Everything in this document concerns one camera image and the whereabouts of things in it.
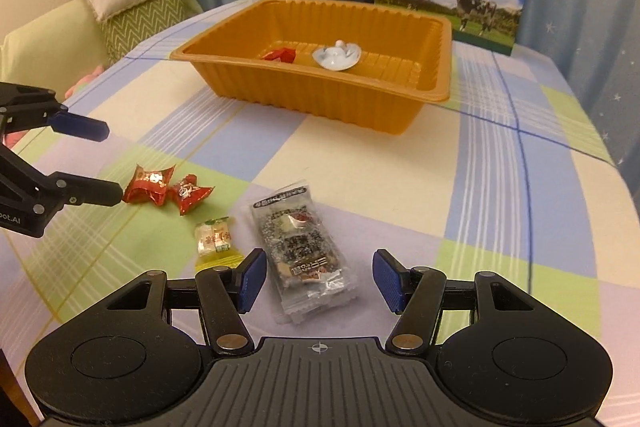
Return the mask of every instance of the pink cloth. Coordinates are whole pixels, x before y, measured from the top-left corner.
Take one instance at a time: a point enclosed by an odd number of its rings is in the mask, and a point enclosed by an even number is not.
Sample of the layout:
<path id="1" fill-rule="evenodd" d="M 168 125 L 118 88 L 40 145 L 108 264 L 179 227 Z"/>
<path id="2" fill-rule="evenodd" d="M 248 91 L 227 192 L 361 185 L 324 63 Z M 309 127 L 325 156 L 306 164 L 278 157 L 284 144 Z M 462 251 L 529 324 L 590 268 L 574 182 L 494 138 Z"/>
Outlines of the pink cloth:
<path id="1" fill-rule="evenodd" d="M 70 87 L 68 91 L 65 93 L 65 100 L 69 98 L 79 87 L 85 86 L 86 84 L 90 84 L 93 82 L 100 74 L 104 73 L 104 68 L 102 66 L 98 66 L 93 70 L 92 73 L 89 73 L 86 76 L 83 76 L 80 80 L 76 82 L 76 85 Z"/>
<path id="2" fill-rule="evenodd" d="M 93 82 L 96 79 L 96 77 L 98 77 L 102 73 L 104 73 L 104 68 L 102 66 L 98 66 L 97 68 L 95 68 L 95 70 L 93 70 L 92 73 L 89 73 L 88 75 L 83 76 L 80 80 L 76 82 L 75 86 L 70 87 L 68 89 L 68 91 L 65 93 L 65 100 L 69 98 L 73 93 L 75 93 L 76 90 L 78 90 L 79 88 Z M 15 146 L 15 144 L 17 144 L 20 141 L 20 138 L 22 138 L 27 133 L 28 131 L 20 131 L 20 132 L 12 132 L 11 134 L 7 134 L 2 138 L 2 144 L 9 147 L 9 149 L 11 149 L 12 147 Z"/>

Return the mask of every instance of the orange plastic tray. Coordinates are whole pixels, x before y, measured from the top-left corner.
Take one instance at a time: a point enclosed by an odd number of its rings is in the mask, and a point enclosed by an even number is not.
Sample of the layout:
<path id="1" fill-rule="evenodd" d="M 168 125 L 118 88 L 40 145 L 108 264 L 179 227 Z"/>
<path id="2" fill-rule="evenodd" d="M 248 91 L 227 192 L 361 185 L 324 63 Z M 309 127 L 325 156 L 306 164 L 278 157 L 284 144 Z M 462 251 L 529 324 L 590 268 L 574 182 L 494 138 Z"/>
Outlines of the orange plastic tray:
<path id="1" fill-rule="evenodd" d="M 341 39 L 362 48 L 346 71 L 311 54 Z M 295 48 L 293 64 L 260 60 Z M 451 24 L 445 18 L 335 0 L 263 0 L 171 53 L 220 96 L 401 134 L 425 102 L 449 98 Z"/>

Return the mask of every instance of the crosshair marking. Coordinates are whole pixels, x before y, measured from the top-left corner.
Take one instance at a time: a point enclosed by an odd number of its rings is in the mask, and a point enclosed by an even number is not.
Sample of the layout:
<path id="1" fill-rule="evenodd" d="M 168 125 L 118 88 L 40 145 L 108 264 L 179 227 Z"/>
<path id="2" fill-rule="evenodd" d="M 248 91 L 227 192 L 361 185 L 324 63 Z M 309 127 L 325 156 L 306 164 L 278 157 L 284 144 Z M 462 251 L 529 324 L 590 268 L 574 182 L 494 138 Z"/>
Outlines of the crosshair marking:
<path id="1" fill-rule="evenodd" d="M 322 342 L 318 342 L 317 344 L 309 347 L 309 349 L 313 349 L 316 353 L 324 353 L 327 349 L 331 348 Z"/>

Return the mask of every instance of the clear plastic snack package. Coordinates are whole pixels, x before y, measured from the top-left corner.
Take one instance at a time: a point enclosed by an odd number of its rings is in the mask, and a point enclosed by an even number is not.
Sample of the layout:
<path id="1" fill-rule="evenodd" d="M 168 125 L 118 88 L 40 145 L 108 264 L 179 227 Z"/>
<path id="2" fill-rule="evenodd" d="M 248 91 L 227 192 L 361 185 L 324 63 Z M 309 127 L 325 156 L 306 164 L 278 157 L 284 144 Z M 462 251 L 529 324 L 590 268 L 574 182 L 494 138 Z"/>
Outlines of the clear plastic snack package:
<path id="1" fill-rule="evenodd" d="M 228 217 L 209 219 L 196 225 L 194 235 L 198 244 L 196 272 L 212 266 L 235 268 L 244 257 L 231 243 Z"/>
<path id="2" fill-rule="evenodd" d="M 290 320 L 354 298 L 353 270 L 322 224 L 307 184 L 282 188 L 252 204 L 251 212 Z"/>

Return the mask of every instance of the circular pad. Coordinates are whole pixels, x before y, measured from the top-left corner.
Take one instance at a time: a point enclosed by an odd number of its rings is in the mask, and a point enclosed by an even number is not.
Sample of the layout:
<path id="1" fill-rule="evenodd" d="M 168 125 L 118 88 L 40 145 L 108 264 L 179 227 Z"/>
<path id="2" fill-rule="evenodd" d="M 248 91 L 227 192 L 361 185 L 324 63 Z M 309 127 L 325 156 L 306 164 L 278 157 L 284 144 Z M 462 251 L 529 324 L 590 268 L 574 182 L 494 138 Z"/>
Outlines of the circular pad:
<path id="1" fill-rule="evenodd" d="M 99 337 L 76 347 L 73 366 L 86 377 L 118 378 L 133 373 L 146 359 L 145 346 L 127 337 Z"/>
<path id="2" fill-rule="evenodd" d="M 602 347 L 555 317 L 546 322 L 531 312 L 502 313 L 454 333 L 440 347 L 436 370 L 461 405 L 514 425 L 593 415 L 611 379 Z"/>
<path id="3" fill-rule="evenodd" d="M 521 337 L 503 341 L 495 346 L 494 362 L 512 377 L 544 380 L 554 377 L 565 368 L 566 355 L 554 343 L 543 339 Z"/>
<path id="4" fill-rule="evenodd" d="M 31 350 L 25 375 L 46 415 L 68 423 L 132 423 L 193 390 L 197 344 L 145 311 L 79 315 Z"/>

